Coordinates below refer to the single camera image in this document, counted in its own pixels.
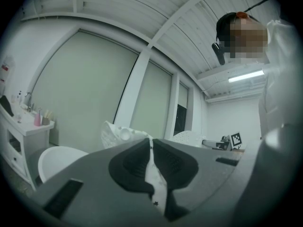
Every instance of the cabinet drawer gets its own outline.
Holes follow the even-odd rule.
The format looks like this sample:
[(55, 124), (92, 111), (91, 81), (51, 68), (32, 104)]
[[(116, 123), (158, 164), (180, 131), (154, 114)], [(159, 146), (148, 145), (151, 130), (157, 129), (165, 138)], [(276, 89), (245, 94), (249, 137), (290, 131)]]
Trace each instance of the cabinet drawer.
[(9, 144), (8, 148), (10, 149), (10, 161), (12, 165), (19, 170), (24, 176), (26, 176), (26, 171), (24, 168), (23, 158), (12, 146)]

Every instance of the soap dispenser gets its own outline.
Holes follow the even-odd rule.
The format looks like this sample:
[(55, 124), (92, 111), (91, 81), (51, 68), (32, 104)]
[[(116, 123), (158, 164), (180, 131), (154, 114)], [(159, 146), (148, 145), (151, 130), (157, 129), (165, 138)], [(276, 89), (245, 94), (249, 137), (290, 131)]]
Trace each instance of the soap dispenser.
[(34, 125), (35, 126), (41, 126), (41, 116), (40, 116), (40, 113), (41, 113), (41, 108), (38, 109), (38, 112), (35, 115), (35, 119), (34, 119)]

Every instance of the white chair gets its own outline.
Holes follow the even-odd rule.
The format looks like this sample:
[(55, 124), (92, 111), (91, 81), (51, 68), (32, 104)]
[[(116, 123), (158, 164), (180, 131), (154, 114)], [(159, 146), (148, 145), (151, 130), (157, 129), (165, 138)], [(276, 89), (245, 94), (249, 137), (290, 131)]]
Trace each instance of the white chair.
[(52, 176), (86, 155), (87, 153), (84, 151), (65, 146), (54, 146), (46, 149), (38, 161), (41, 181), (45, 183)]

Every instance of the window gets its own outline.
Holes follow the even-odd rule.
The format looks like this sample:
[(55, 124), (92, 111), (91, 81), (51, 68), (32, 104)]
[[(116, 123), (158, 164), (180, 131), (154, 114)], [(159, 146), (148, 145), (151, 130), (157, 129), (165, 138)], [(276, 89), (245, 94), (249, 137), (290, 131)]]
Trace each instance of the window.
[(188, 89), (180, 83), (174, 135), (183, 132), (185, 129), (186, 113), (187, 113), (187, 95), (188, 95)]
[(35, 109), (53, 111), (50, 142), (100, 150), (102, 123), (114, 121), (138, 55), (114, 42), (78, 32), (53, 55), (33, 90)]
[(164, 138), (167, 124), (171, 75), (149, 62), (134, 109), (131, 128)]

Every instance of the bottle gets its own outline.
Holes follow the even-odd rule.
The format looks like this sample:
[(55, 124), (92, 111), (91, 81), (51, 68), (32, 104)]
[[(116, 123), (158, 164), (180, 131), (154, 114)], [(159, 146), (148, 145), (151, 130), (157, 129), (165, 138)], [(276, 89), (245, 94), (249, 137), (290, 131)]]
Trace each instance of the bottle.
[(17, 103), (19, 103), (19, 105), (22, 102), (22, 95), (21, 95), (21, 91), (19, 91), (18, 95), (17, 95)]
[(38, 109), (38, 112), (35, 115), (35, 119), (34, 119), (34, 125), (35, 126), (41, 126), (41, 116), (40, 116), (40, 113), (41, 113), (41, 108)]

